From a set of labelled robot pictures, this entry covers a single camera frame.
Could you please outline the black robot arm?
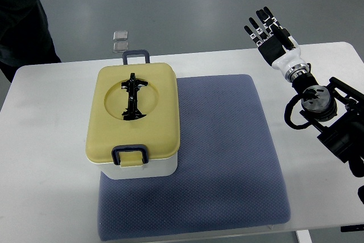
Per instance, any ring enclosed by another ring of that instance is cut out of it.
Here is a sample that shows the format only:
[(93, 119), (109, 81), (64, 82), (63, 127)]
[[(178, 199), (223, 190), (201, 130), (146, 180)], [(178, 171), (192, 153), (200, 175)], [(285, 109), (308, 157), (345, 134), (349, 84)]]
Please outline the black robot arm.
[(286, 105), (285, 123), (295, 130), (315, 127), (317, 139), (362, 178), (363, 94), (335, 77), (319, 85), (311, 73), (298, 75), (292, 87), (297, 95)]

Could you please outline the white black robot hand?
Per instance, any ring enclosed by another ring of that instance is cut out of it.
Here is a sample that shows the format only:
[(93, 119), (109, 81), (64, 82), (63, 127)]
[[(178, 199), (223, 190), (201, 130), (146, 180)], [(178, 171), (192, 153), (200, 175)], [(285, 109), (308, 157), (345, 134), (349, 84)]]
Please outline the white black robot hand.
[(310, 65), (301, 58), (301, 49), (293, 36), (275, 18), (268, 7), (256, 11), (259, 25), (250, 17), (244, 30), (256, 45), (266, 63), (282, 73), (289, 83), (309, 73)]

